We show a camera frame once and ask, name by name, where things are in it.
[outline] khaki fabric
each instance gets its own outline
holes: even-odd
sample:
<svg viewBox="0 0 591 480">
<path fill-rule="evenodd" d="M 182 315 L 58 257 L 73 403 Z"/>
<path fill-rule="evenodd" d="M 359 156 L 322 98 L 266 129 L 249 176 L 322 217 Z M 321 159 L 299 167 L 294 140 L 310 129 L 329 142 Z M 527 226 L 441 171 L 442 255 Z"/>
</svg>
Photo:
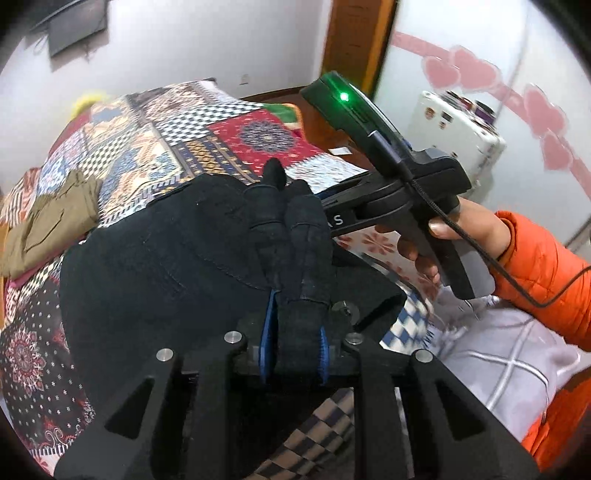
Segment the khaki fabric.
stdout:
<svg viewBox="0 0 591 480">
<path fill-rule="evenodd" d="M 10 230 L 2 256 L 3 277 L 17 278 L 62 252 L 97 225 L 101 180 L 72 170 L 55 194 L 37 197 L 26 220 Z"/>
</svg>

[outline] wooden door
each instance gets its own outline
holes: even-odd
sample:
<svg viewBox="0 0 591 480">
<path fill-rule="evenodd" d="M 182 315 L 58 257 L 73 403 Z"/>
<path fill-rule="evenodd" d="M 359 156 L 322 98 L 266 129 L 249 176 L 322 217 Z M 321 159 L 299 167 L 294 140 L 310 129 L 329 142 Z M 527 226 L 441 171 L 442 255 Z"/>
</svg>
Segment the wooden door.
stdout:
<svg viewBox="0 0 591 480">
<path fill-rule="evenodd" d="M 395 0 L 334 0 L 322 71 L 337 70 L 367 94 L 375 86 Z"/>
</svg>

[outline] heart sticker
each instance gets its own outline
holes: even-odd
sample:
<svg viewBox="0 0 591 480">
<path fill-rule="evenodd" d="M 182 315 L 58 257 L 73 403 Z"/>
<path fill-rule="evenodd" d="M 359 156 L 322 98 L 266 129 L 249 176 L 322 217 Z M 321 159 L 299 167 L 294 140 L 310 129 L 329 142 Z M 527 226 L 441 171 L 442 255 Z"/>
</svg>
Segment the heart sticker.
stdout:
<svg viewBox="0 0 591 480">
<path fill-rule="evenodd" d="M 536 85 L 529 84 L 525 87 L 523 104 L 534 137 L 541 138 L 548 130 L 560 136 L 568 127 L 568 120 L 562 109 L 552 105 Z"/>
<path fill-rule="evenodd" d="M 546 132 L 542 138 L 542 154 L 545 170 L 568 170 L 573 164 L 573 153 L 554 132 Z"/>
<path fill-rule="evenodd" d="M 484 92 L 501 81 L 501 72 L 495 65 L 479 59 L 464 47 L 453 47 L 450 59 L 460 71 L 460 85 L 464 92 Z"/>
<path fill-rule="evenodd" d="M 455 87 L 460 81 L 460 70 L 438 57 L 423 58 L 423 72 L 435 90 Z"/>
</svg>

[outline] power cord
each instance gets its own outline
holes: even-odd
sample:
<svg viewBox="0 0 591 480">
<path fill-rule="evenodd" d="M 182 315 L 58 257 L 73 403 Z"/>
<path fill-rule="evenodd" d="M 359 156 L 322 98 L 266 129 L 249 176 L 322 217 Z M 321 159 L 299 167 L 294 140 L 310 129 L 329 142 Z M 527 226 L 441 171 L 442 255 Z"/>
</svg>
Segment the power cord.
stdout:
<svg viewBox="0 0 591 480">
<path fill-rule="evenodd" d="M 503 266 L 493 257 L 491 257 L 486 250 L 484 250 L 477 242 L 474 240 L 462 227 L 460 227 L 456 222 L 454 222 L 443 210 L 441 210 L 438 205 L 431 200 L 429 195 L 425 193 L 425 191 L 421 188 L 421 186 L 417 183 L 414 179 L 408 179 L 406 182 L 413 188 L 415 192 L 423 199 L 423 201 L 429 205 L 429 208 L 433 210 L 443 222 L 455 231 L 460 237 L 462 237 L 466 242 L 468 242 L 484 259 L 486 263 L 488 263 L 492 268 L 497 270 L 510 285 L 516 289 L 516 291 L 525 298 L 529 303 L 531 303 L 534 307 L 539 309 L 544 309 L 550 305 L 552 305 L 556 300 L 558 300 L 564 292 L 566 292 L 569 287 L 576 282 L 581 276 L 583 276 L 588 271 L 591 271 L 591 265 L 582 269 L 579 273 L 577 273 L 573 278 L 571 278 L 568 283 L 551 299 L 544 303 L 540 303 L 535 298 L 533 298 L 521 285 L 517 283 L 517 280 L 511 277 L 509 272 L 503 268 Z"/>
</svg>

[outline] black glove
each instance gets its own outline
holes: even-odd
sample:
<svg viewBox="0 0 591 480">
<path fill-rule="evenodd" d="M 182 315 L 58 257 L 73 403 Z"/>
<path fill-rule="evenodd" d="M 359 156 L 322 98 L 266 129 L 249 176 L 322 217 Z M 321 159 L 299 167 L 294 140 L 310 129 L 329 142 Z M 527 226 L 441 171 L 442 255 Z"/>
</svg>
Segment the black glove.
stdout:
<svg viewBox="0 0 591 480">
<path fill-rule="evenodd" d="M 275 372 L 309 381 L 317 377 L 320 331 L 329 311 L 332 241 L 322 204 L 308 184 L 285 183 L 283 166 L 272 158 L 262 181 L 245 190 L 248 242 L 277 292 Z"/>
</svg>

